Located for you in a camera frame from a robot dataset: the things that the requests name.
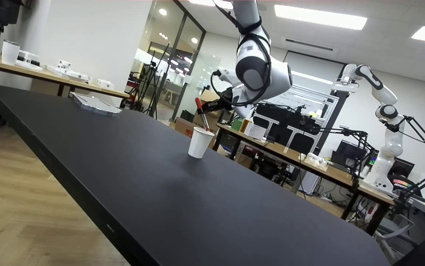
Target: robotic arm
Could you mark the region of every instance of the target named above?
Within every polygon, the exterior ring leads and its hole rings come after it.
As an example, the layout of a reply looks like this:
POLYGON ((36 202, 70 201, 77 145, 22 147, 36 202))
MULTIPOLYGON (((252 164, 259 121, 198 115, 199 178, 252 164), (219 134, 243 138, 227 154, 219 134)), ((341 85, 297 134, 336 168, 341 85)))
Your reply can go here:
POLYGON ((385 131, 385 144, 377 155, 377 160, 371 172, 365 177, 364 182, 371 184, 382 192, 392 194, 393 185, 388 180, 395 157, 403 153, 403 131, 405 130, 405 117, 398 114, 393 106, 397 102, 397 96, 381 82, 370 67, 348 64, 343 71, 343 76, 333 84, 336 91, 356 92, 359 84, 356 80, 366 79, 372 86, 372 96, 380 102, 375 115, 378 120, 387 126, 385 131))
POLYGON ((231 16, 221 7, 216 7, 238 29, 236 69, 218 68, 211 75, 211 86, 220 99, 205 103, 204 112, 221 108, 234 109, 242 118, 247 117, 253 105, 263 99, 272 98, 292 87, 290 67, 270 56, 270 37, 262 26, 256 0, 233 1, 234 14, 231 16), (213 77, 229 82, 231 87, 219 93, 213 77))

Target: black table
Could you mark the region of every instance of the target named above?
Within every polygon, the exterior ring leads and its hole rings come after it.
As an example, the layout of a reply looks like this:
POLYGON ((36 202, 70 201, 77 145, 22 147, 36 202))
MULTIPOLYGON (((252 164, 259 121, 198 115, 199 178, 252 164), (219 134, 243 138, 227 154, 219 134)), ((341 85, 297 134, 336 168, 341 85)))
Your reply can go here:
POLYGON ((8 121, 133 265, 388 265, 364 231, 136 111, 0 86, 8 121))

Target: white paper cup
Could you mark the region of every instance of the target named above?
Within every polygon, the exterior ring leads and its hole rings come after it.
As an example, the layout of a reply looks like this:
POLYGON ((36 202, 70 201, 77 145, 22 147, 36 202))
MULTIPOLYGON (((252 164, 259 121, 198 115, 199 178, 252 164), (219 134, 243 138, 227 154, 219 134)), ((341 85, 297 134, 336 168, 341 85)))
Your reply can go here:
POLYGON ((3 64, 12 66, 15 65, 19 51, 20 45, 16 44, 15 42, 4 40, 2 55, 3 64))
POLYGON ((195 158, 201 159, 213 137, 214 133, 211 131, 206 131, 201 127, 194 127, 191 143, 189 144, 188 154, 195 158))

